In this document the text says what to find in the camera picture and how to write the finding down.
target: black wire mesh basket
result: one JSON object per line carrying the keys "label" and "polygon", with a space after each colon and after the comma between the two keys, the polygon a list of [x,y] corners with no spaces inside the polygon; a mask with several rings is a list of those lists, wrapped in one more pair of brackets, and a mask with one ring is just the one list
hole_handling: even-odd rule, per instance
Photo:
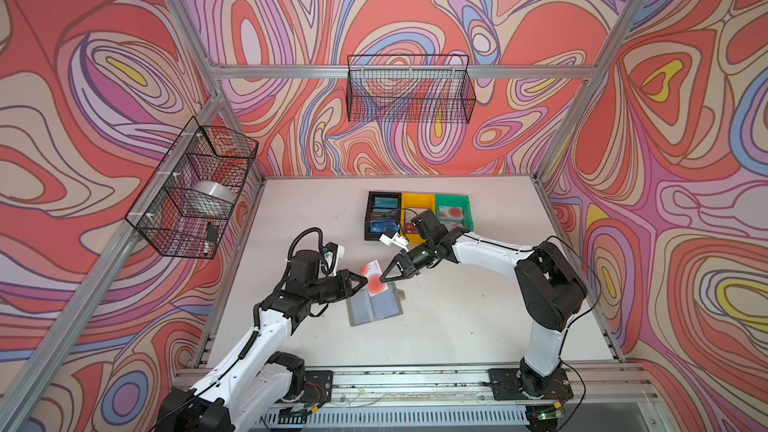
{"label": "black wire mesh basket", "polygon": [[194,124],[197,129],[187,149],[147,210],[129,213],[126,220],[160,255],[212,259],[256,160],[259,143],[226,127],[201,126],[196,120]]}
{"label": "black wire mesh basket", "polygon": [[475,90],[463,54],[347,57],[350,122],[469,123]]}

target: patterned wallpaper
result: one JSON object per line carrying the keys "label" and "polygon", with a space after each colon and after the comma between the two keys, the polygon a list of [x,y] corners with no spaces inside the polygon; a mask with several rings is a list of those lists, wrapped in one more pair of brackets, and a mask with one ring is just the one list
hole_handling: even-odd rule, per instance
{"label": "patterned wallpaper", "polygon": [[[205,101],[162,0],[0,0],[0,394]],[[252,194],[213,261],[137,247],[26,432],[152,424]]]}
{"label": "patterned wallpaper", "polygon": [[768,430],[766,30],[768,0],[649,1],[546,181],[691,432]]}
{"label": "patterned wallpaper", "polygon": [[[186,0],[213,62],[335,64],[466,52],[475,64],[589,64],[626,0]],[[349,124],[345,80],[223,86],[268,176],[532,172],[578,89],[477,80],[467,125]]]}

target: green bin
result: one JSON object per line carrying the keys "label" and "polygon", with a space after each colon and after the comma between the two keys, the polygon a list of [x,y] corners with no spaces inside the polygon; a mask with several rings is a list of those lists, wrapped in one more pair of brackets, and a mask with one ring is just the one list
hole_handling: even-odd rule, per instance
{"label": "green bin", "polygon": [[475,224],[472,223],[472,212],[469,210],[469,197],[467,196],[442,196],[435,194],[435,214],[440,222],[446,222],[440,217],[440,207],[459,207],[464,215],[464,228],[474,230]]}

